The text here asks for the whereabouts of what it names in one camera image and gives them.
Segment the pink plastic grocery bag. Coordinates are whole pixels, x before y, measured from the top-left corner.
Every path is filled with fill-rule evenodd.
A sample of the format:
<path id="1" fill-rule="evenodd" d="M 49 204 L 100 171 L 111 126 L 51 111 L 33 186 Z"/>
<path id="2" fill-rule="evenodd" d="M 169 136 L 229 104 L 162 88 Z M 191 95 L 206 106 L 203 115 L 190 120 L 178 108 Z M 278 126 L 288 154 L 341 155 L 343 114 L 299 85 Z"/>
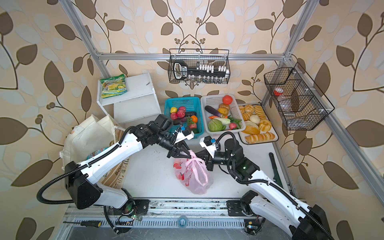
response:
<path id="1" fill-rule="evenodd" d="M 214 183 L 205 161 L 198 158 L 189 150 L 190 159 L 174 159 L 174 170 L 176 178 L 194 195 L 204 195 Z"/>

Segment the teal plastic fruit basket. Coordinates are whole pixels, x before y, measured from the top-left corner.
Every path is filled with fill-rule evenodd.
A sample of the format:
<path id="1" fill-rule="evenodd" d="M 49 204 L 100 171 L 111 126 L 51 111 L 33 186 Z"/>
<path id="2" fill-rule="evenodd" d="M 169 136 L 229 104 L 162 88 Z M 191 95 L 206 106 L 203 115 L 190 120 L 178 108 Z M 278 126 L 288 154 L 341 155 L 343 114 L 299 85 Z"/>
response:
<path id="1" fill-rule="evenodd" d="M 172 107 L 176 107 L 178 111 L 171 114 L 170 109 Z M 201 102 L 197 97 L 173 98 L 166 100 L 164 114 L 173 121 L 169 133 L 174 133 L 179 127 L 191 128 L 195 135 L 195 139 L 204 133 Z M 191 116 L 196 116 L 198 122 L 194 123 Z"/>

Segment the cream canvas tote bag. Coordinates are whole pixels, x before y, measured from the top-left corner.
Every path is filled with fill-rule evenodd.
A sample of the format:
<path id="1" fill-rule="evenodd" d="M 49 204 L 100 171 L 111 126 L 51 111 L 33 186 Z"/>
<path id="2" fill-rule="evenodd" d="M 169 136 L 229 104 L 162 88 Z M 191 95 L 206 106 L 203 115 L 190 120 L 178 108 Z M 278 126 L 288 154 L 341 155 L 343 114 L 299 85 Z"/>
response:
<path id="1" fill-rule="evenodd" d="M 123 135 L 122 128 L 111 116 L 98 119 L 90 116 L 80 125 L 74 127 L 65 140 L 64 149 L 60 151 L 63 159 L 63 169 L 74 161 L 80 163 L 96 156 L 102 150 L 117 143 Z M 120 189 L 125 181 L 126 171 L 129 165 L 129 158 L 113 167 L 99 180 L 105 186 Z"/>

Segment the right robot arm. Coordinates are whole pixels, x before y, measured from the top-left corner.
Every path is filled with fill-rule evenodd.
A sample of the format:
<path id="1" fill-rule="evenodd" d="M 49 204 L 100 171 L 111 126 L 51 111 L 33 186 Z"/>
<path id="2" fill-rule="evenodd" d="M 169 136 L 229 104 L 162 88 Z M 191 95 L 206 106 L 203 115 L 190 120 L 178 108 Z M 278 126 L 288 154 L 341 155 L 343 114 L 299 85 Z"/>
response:
<path id="1" fill-rule="evenodd" d="M 259 215 L 283 230 L 293 240 L 332 240 L 325 211 L 318 205 L 307 203 L 285 191 L 269 178 L 256 163 L 244 154 L 236 137 L 230 134 L 224 150 L 219 148 L 222 136 L 200 140 L 202 151 L 196 155 L 208 166 L 225 166 L 228 174 L 250 190 L 243 195 L 244 215 Z"/>

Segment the green cabbage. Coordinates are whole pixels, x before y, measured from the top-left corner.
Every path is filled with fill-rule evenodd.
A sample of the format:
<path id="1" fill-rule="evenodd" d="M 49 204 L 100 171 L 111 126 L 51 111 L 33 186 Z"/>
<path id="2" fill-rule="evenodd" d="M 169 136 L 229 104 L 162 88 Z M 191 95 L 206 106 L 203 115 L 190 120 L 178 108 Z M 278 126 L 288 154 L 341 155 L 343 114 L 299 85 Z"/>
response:
<path id="1" fill-rule="evenodd" d="M 208 123 L 208 130 L 210 132 L 220 132 L 226 129 L 226 125 L 224 125 L 220 120 L 217 118 L 211 119 Z"/>

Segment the orange fruit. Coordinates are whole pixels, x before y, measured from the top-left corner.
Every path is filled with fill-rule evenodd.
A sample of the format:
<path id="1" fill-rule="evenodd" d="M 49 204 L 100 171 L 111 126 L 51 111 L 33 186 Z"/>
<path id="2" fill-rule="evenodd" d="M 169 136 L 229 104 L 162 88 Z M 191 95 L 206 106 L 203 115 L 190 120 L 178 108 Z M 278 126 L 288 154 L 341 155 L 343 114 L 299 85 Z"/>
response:
<path id="1" fill-rule="evenodd" d="M 197 123 L 198 122 L 198 118 L 196 116 L 191 116 L 191 119 L 194 123 Z"/>

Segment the bread tray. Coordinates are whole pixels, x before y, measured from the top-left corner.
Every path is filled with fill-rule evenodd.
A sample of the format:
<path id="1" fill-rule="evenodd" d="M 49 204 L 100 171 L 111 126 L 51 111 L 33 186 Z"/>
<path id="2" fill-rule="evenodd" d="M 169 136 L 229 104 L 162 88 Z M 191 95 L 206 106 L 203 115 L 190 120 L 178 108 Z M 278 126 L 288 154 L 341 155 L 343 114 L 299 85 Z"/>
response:
<path id="1" fill-rule="evenodd" d="M 239 106 L 245 130 L 239 132 L 241 142 L 256 145 L 276 142 L 279 137 L 261 105 Z"/>

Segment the yellow lemon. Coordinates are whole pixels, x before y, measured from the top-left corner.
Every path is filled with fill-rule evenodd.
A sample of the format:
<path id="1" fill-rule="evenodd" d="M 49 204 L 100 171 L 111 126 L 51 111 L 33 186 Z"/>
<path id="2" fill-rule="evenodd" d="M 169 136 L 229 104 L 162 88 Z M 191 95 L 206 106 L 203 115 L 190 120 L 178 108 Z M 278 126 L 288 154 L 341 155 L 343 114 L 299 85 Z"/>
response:
<path id="1" fill-rule="evenodd" d="M 172 107 L 171 109 L 170 109 L 170 113 L 172 114 L 172 113 L 176 113 L 178 111 L 178 109 L 176 108 L 176 107 Z"/>

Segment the purple eggplant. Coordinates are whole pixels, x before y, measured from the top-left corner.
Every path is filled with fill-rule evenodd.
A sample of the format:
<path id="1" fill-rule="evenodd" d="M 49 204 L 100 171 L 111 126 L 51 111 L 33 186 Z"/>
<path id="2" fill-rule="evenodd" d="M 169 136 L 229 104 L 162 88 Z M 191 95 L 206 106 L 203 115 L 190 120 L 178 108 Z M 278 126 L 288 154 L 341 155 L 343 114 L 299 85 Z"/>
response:
<path id="1" fill-rule="evenodd" d="M 216 110 L 215 108 L 213 108 L 211 106 L 205 106 L 205 110 L 208 113 L 212 114 L 213 116 L 216 116 L 216 117 L 219 117 L 219 118 L 222 117 L 222 114 L 218 110 Z"/>

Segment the red tomato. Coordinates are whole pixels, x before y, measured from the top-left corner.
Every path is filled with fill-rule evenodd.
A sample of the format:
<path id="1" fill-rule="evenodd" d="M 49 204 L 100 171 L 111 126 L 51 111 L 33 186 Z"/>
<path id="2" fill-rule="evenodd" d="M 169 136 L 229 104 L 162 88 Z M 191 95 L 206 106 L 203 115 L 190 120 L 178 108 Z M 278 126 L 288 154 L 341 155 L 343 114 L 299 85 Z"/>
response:
<path id="1" fill-rule="evenodd" d="M 233 98 L 231 96 L 229 96 L 229 95 L 225 95 L 222 98 L 222 101 L 223 101 L 223 104 L 230 105 L 233 102 Z"/>

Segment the white plastic vegetable basket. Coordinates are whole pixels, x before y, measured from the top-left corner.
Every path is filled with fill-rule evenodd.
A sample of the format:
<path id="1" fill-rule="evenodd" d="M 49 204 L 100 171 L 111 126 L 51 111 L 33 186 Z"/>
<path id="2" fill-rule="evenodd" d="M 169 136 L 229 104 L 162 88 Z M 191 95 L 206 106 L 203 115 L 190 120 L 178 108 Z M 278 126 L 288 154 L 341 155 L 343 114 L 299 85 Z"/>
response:
<path id="1" fill-rule="evenodd" d="M 233 95 L 210 95 L 201 98 L 206 132 L 219 135 L 226 131 L 237 133 L 246 129 L 243 115 Z"/>

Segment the white two-tier shelf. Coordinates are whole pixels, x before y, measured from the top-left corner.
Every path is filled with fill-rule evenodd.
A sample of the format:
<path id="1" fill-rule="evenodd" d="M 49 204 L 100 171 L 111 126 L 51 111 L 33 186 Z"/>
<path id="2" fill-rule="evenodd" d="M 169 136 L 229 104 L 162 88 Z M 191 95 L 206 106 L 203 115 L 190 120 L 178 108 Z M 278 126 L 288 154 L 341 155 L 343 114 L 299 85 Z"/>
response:
<path id="1" fill-rule="evenodd" d="M 136 121 L 162 113 L 150 73 L 125 78 L 128 91 L 120 96 L 101 98 L 102 85 L 98 83 L 97 104 L 119 124 Z"/>

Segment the green snack bag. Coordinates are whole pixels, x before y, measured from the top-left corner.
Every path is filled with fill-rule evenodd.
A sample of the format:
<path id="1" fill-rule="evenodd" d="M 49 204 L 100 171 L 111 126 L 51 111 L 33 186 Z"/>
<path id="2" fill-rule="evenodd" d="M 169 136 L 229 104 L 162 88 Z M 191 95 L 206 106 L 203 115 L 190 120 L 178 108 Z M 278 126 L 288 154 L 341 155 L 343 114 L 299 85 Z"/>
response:
<path id="1" fill-rule="evenodd" d="M 128 90 L 125 83 L 125 75 L 101 79 L 101 98 L 117 97 L 125 94 Z"/>

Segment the black yellow screwdriver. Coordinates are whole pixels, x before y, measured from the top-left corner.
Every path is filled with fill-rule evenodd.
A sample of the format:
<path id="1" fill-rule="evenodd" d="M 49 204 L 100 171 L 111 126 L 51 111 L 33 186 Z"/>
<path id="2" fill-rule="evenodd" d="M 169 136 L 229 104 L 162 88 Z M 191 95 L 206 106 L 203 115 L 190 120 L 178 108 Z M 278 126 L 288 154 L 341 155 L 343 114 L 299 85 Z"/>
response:
<path id="1" fill-rule="evenodd" d="M 99 228 L 102 225 L 101 221 L 81 221 L 81 222 L 69 222 L 63 221 L 63 224 L 79 225 L 87 228 Z"/>

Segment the green black handled tool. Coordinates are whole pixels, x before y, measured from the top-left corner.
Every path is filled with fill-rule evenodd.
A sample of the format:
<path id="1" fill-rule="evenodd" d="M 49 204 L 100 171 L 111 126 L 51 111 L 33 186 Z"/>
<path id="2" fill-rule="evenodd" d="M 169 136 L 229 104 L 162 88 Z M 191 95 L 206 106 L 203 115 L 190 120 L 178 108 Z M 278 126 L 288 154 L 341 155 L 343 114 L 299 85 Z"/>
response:
<path id="1" fill-rule="evenodd" d="M 273 153 L 269 153 L 269 157 L 270 157 L 270 161 L 271 161 L 271 165 L 272 165 L 272 169 L 273 169 L 273 172 L 274 172 L 274 182 L 279 185 L 281 188 L 283 188 L 283 183 L 281 181 L 281 178 L 280 178 L 280 175 L 279 175 L 279 172 L 278 172 L 278 168 L 277 168 L 277 164 L 276 164 L 276 160 L 275 160 L 275 156 Z"/>

